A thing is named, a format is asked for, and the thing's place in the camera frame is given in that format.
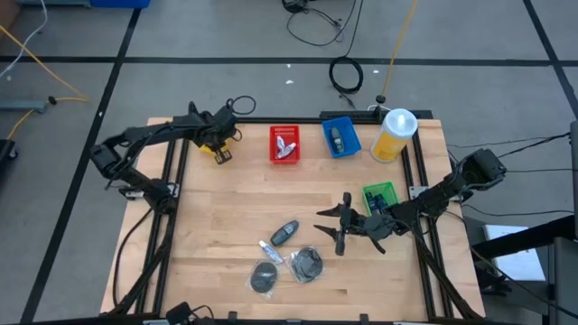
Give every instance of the green box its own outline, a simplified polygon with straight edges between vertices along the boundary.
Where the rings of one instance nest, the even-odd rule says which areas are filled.
[[[394,184],[391,181],[386,181],[378,184],[366,185],[363,187],[363,201],[365,202],[365,208],[368,210],[368,215],[371,216],[371,211],[369,210],[368,199],[365,197],[366,193],[371,193],[375,198],[376,195],[383,195],[386,199],[388,206],[397,204],[396,190],[394,190]]]

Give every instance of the yellow cable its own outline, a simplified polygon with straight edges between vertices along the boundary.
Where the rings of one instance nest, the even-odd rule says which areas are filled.
[[[20,117],[20,119],[18,120],[18,122],[16,122],[16,124],[14,125],[14,127],[12,128],[12,131],[10,131],[10,133],[7,136],[7,139],[10,140],[12,139],[12,137],[14,136],[14,134],[16,133],[16,129],[18,129],[18,126],[20,126],[20,124],[22,122],[24,122],[24,120],[26,118],[28,118],[28,116],[30,116],[30,114],[33,113],[33,109],[29,110],[28,113],[24,114],[24,116]]]
[[[55,98],[56,101],[81,101],[81,102],[87,102],[87,100],[85,98],[74,98],[74,97],[60,97],[60,98]],[[24,122],[24,120],[26,118],[28,118],[28,116],[30,116],[30,114],[32,114],[34,112],[34,109],[29,110],[28,112],[26,112],[26,114],[24,114],[24,116],[20,117],[20,119],[18,120],[18,122],[16,122],[16,124],[12,127],[12,130],[10,131],[10,134],[8,134],[8,136],[6,137],[8,140],[12,139],[12,137],[14,136],[14,134],[16,133],[16,130],[18,129],[18,127],[20,127],[20,124],[22,122]]]
[[[386,96],[387,88],[389,87],[389,79],[391,78],[391,71],[394,69],[394,60],[396,59],[397,56],[397,50],[399,50],[399,46],[401,45],[402,40],[404,40],[407,26],[409,25],[409,21],[412,19],[412,16],[414,15],[416,5],[417,0],[414,0],[411,9],[409,9],[409,14],[407,14],[406,21],[404,22],[404,27],[402,27],[401,32],[397,37],[396,47],[394,47],[394,52],[391,55],[391,60],[389,61],[389,69],[387,69],[386,84],[384,85],[383,91],[381,92],[381,95],[383,95],[384,97]]]
[[[75,97],[75,98],[74,98],[74,97],[66,97],[66,98],[65,98],[65,97],[60,97],[60,98],[55,98],[55,99],[56,99],[56,101],[66,101],[66,100],[69,100],[69,101],[81,101],[81,102],[88,102],[88,101],[89,101],[89,100],[86,99],[86,98],[76,98],[76,97]]]
[[[42,63],[42,61],[40,61],[32,52],[30,52],[25,46],[24,44],[20,43],[20,41],[18,41],[10,32],[8,32],[3,25],[0,25],[0,30],[2,32],[4,32],[12,41],[14,41],[16,44],[18,44],[21,48],[23,48],[26,53],[28,53],[28,55],[30,55],[36,62],[38,62],[38,64],[40,64],[41,67],[43,67],[46,72],[48,72],[51,76],[53,76],[56,80],[58,80],[59,82],[62,83],[62,85],[66,86],[68,89],[72,90],[75,94],[79,95],[80,98],[85,98],[86,101],[88,101],[88,96],[84,95],[82,92],[80,92],[79,90],[77,90],[76,88],[74,88],[73,86],[71,86],[68,82],[64,81],[62,78],[60,78],[59,76],[56,75],[56,73],[52,72],[52,70],[48,69],[48,67],[46,67],[44,65],[44,63]]]

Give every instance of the red basket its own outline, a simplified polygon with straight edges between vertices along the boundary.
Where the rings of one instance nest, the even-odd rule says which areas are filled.
[[[277,159],[279,153],[277,148],[277,136],[280,135],[285,144],[296,143],[297,146],[288,156],[282,159]],[[273,125],[269,129],[269,160],[275,164],[290,164],[299,161],[299,153],[301,144],[299,143],[299,126],[298,125]]]

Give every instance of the black floor stripe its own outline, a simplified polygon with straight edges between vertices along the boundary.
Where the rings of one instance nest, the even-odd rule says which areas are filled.
[[[538,34],[538,37],[540,38],[540,41],[542,42],[542,45],[544,46],[544,50],[545,50],[546,54],[548,55],[548,59],[553,63],[552,65],[554,67],[554,71],[556,73],[556,76],[558,77],[558,81],[560,82],[560,86],[562,87],[562,91],[566,95],[566,99],[568,100],[568,103],[570,104],[570,108],[573,110],[574,115],[578,117],[578,99],[576,99],[576,94],[574,93],[574,89],[573,89],[572,85],[570,84],[570,82],[568,81],[568,78],[566,77],[566,73],[564,72],[564,69],[562,68],[563,66],[566,66],[566,67],[575,66],[574,61],[568,61],[568,60],[559,61],[558,60],[558,57],[556,56],[556,53],[554,51],[554,47],[552,46],[552,43],[550,42],[550,40],[548,39],[548,36],[545,33],[544,26],[540,22],[540,18],[538,17],[538,14],[536,12],[536,9],[534,8],[534,5],[532,5],[532,2],[530,0],[524,0],[524,6],[526,7],[527,13],[530,15],[530,19],[532,20],[532,24],[534,25],[534,28],[536,28],[536,32]]]
[[[66,199],[64,200],[64,204],[62,205],[61,213],[58,217],[58,221],[56,222],[54,231],[52,232],[51,241],[48,245],[48,248],[46,249],[46,253],[44,254],[42,264],[40,266],[38,274],[36,275],[36,280],[34,281],[34,285],[30,292],[30,295],[28,296],[28,301],[26,302],[26,306],[24,307],[23,315],[22,318],[20,319],[20,322],[23,323],[32,322],[34,319],[34,315],[36,314],[36,310],[38,309],[42,293],[44,292],[44,288],[46,287],[46,283],[50,276],[52,266],[54,265],[54,260],[56,259],[56,255],[60,248],[62,238],[64,237],[66,226],[69,223],[70,213],[72,212],[74,202],[79,194],[80,184],[82,183],[84,173],[89,165],[89,149],[92,145],[94,145],[94,143],[97,140],[98,131],[100,130],[102,120],[104,119],[105,113],[107,112],[108,103],[110,102],[110,98],[112,97],[113,91],[115,89],[118,74],[120,72],[120,68],[122,67],[123,59],[126,56],[128,45],[130,44],[130,41],[133,37],[133,32],[135,30],[136,22],[138,21],[140,13],[141,13],[140,9],[135,9],[133,11],[133,14],[130,18],[130,22],[128,23],[128,27],[126,28],[125,37],[120,45],[120,49],[118,50],[115,65],[113,66],[112,71],[110,72],[108,83],[105,86],[102,98],[100,99],[98,111],[95,114],[94,120],[92,121],[92,126],[90,127],[89,135],[87,136],[87,141],[86,143],[84,143],[84,148],[82,149],[82,155],[80,156],[79,164],[77,165],[76,171],[74,172],[74,176],[72,177],[72,183],[70,184],[69,191],[66,194]]]
[[[0,62],[12,62],[15,56],[0,56]],[[39,56],[46,63],[114,63],[116,57],[91,56]],[[264,57],[264,58],[178,58],[178,57],[125,57],[124,63],[142,64],[330,64],[335,58]],[[389,58],[353,58],[359,64],[386,65]],[[22,57],[20,62],[34,62],[31,57]],[[561,60],[560,65],[578,67],[578,60]],[[547,67],[551,60],[510,59],[396,59],[396,65],[440,66],[440,67]]]

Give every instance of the white bottle cap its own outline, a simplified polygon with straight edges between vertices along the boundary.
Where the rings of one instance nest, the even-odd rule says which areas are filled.
[[[404,108],[392,109],[387,113],[384,123],[389,133],[396,138],[412,137],[417,130],[417,119]]]

